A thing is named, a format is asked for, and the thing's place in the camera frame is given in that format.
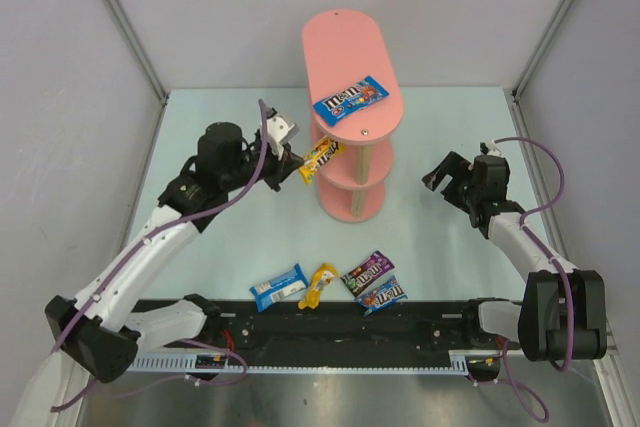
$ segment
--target candy bar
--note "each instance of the candy bar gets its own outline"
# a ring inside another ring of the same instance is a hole
[[[304,165],[298,169],[304,183],[309,185],[313,176],[320,167],[331,160],[331,157],[343,153],[345,146],[329,137],[321,138],[311,149],[311,152],[304,156]]]
[[[373,284],[376,279],[379,279],[393,268],[391,261],[376,250],[358,267],[340,278],[354,297],[357,297]]]
[[[380,287],[358,297],[356,302],[366,307],[367,310],[364,315],[369,315],[406,298],[407,294],[404,293],[404,290],[402,290],[402,287],[400,287],[394,275]]]
[[[348,89],[313,104],[314,110],[333,127],[345,117],[378,102],[389,95],[370,75]]]
[[[293,269],[271,279],[269,282],[251,287],[251,293],[256,298],[258,312],[262,312],[267,307],[307,287],[309,287],[309,282],[302,273],[300,266],[296,264]]]
[[[329,283],[338,277],[338,271],[331,264],[322,264],[311,279],[311,287],[307,290],[304,299],[298,302],[299,309],[311,307],[315,309],[320,303],[320,294]]]

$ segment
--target blue m&m's package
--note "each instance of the blue m&m's package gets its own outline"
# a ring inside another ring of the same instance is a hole
[[[404,290],[400,287],[394,275],[380,287],[376,287],[366,294],[362,294],[356,299],[356,302],[366,307],[367,310],[364,315],[369,315],[406,298],[407,294],[404,293]]]
[[[251,293],[256,298],[258,312],[262,312],[285,297],[308,287],[309,281],[302,273],[300,265],[296,264],[293,269],[274,277],[269,282],[251,287]]]
[[[348,89],[313,104],[322,119],[333,127],[345,117],[384,99],[389,95],[370,75]]]

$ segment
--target yellow candy wrapper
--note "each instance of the yellow candy wrapper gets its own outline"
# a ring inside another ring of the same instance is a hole
[[[320,303],[320,294],[329,283],[340,276],[335,267],[331,264],[322,264],[316,273],[313,274],[311,285],[307,290],[304,299],[298,302],[299,309],[311,307],[315,309]]]
[[[331,160],[331,157],[343,153],[346,149],[344,144],[329,137],[321,138],[313,147],[311,152],[304,156],[304,165],[298,169],[302,180],[307,185],[311,185],[313,176],[320,167]]]

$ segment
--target light blue table surface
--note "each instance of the light blue table surface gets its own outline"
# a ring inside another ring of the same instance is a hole
[[[421,182],[450,150],[472,160],[479,143],[515,134],[500,88],[403,88],[405,116],[394,133],[395,164],[387,197],[373,219],[344,224],[327,215],[315,187],[297,173],[275,193],[258,184],[241,202],[219,215],[195,242],[174,258],[149,286],[145,298],[181,298],[199,293],[217,299],[251,299],[249,288],[300,263],[310,277],[322,262],[341,273],[374,250],[395,264],[410,300],[521,299],[524,281],[504,254],[471,228],[462,211]],[[237,123],[251,139],[259,126],[258,99],[287,112],[300,125],[296,153],[310,147],[309,106],[303,88],[174,90],[166,107],[133,221],[137,232],[166,184],[196,151],[205,128]],[[536,205],[520,147],[501,148],[511,167],[509,198],[525,209]],[[542,223],[532,221],[544,238]],[[298,299],[302,294],[291,296]],[[322,296],[350,300],[334,282]]]

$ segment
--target black linear rail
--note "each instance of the black linear rail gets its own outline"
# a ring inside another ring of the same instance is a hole
[[[136,312],[175,300],[142,300]],[[279,302],[258,313],[252,301],[214,301],[236,349],[249,365],[274,367],[449,367],[449,350],[496,349],[477,330],[470,302],[402,302],[364,317],[355,302],[324,302],[299,310]],[[198,340],[224,346],[222,336]]]

